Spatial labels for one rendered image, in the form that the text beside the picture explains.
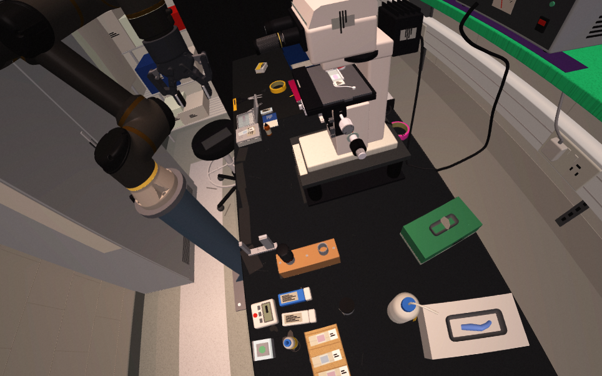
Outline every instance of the white floor strip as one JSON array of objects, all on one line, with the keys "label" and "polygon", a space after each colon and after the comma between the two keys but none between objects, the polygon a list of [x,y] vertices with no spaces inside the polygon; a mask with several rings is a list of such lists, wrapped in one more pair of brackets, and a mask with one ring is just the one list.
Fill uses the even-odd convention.
[{"label": "white floor strip", "polygon": [[[212,169],[224,165],[215,161]],[[190,166],[190,177],[197,186],[199,202],[222,223],[217,203],[222,189],[207,179],[209,162]],[[217,180],[218,172],[212,174]],[[195,247],[194,283],[180,291],[180,376],[230,376],[230,351],[226,317],[224,265]]]}]

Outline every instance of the microscope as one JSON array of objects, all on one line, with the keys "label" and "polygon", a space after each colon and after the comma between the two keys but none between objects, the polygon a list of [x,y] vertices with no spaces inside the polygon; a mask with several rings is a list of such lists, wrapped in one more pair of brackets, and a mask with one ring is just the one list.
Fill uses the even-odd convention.
[{"label": "microscope", "polygon": [[[389,177],[398,177],[409,153],[385,123],[389,72],[392,56],[418,50],[420,9],[407,1],[379,8],[366,0],[293,0],[289,13],[268,22],[271,34],[255,47],[262,54],[299,43],[312,64],[292,75],[300,108],[306,116],[321,115],[326,130],[299,138],[301,180],[320,171],[332,181],[334,166],[357,173],[374,163],[388,165]],[[316,178],[311,180],[315,186]]]},{"label": "microscope", "polygon": [[[118,127],[92,145],[97,164],[131,193],[138,213],[160,218],[242,278],[238,240],[192,196],[177,169],[166,169],[152,158],[175,125],[169,106],[131,94],[62,42],[119,7],[157,64],[148,76],[161,94],[171,94],[185,106],[176,82],[189,77],[211,97],[207,55],[190,53],[164,0],[2,0],[0,69],[19,58],[40,65],[114,116]],[[168,86],[161,76],[168,78]]]}]

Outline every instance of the green square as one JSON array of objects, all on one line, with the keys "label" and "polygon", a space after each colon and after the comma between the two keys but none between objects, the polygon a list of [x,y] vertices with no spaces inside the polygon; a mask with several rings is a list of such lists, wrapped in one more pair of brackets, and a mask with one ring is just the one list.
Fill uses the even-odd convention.
[{"label": "green square", "polygon": [[474,234],[482,225],[466,204],[456,197],[403,226],[400,234],[418,262],[424,264]]}]

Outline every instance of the purple strip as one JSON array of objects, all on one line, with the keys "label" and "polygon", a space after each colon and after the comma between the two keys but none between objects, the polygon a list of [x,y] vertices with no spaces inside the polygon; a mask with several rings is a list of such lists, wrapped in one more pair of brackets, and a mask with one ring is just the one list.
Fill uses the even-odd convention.
[{"label": "purple strip", "polygon": [[[448,3],[451,6],[455,6],[456,8],[463,11],[464,13],[466,13],[469,9],[468,7],[458,3],[456,0],[443,0],[443,1],[445,1],[446,3]],[[517,35],[516,33],[508,30],[507,28],[498,24],[497,22],[492,21],[491,19],[480,14],[478,12],[478,9],[475,9],[472,12],[471,16],[473,16],[474,18],[478,19],[479,21],[482,21],[483,23],[491,26],[492,28],[496,29],[500,33],[514,39],[516,42],[522,44],[523,46],[530,49],[537,55],[541,56],[542,59],[544,59],[544,60],[548,61],[550,64],[556,66],[558,69],[560,69],[564,73],[579,71],[580,69],[587,68],[585,65],[583,65],[582,63],[573,59],[572,57],[565,54],[564,52],[556,52],[553,54],[548,54],[547,52],[542,50],[541,47],[534,45],[532,42],[527,41],[525,38],[521,37],[520,35]]]}]

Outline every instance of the red box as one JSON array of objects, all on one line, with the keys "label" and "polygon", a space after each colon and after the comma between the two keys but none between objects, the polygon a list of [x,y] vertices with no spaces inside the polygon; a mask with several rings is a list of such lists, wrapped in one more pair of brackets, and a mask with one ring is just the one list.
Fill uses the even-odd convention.
[{"label": "red box", "polygon": [[174,22],[175,22],[175,25],[178,27],[178,30],[179,31],[185,30],[186,26],[184,26],[184,23],[182,22],[182,18],[180,17],[178,10],[175,8],[175,5],[169,7],[169,9],[172,10],[171,16],[174,18]]}]

